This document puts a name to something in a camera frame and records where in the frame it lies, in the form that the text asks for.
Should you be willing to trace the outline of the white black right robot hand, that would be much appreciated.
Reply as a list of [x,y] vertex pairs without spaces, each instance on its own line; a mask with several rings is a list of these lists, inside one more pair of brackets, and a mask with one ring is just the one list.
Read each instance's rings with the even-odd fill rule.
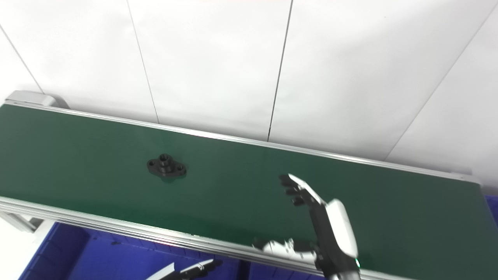
[[306,205],[316,243],[256,239],[253,247],[284,259],[315,265],[328,280],[359,280],[358,247],[345,206],[339,199],[326,202],[304,180],[293,174],[279,176],[295,206]]

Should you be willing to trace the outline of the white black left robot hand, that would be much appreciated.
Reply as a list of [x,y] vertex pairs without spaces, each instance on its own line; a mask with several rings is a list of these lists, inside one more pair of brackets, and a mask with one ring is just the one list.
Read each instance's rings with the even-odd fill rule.
[[149,276],[148,280],[193,280],[196,278],[205,277],[210,271],[213,271],[215,268],[223,264],[223,261],[220,259],[207,259],[205,261],[201,261],[195,263],[192,266],[189,266],[182,270],[175,269],[175,263],[165,266],[164,268],[158,270],[151,276]]

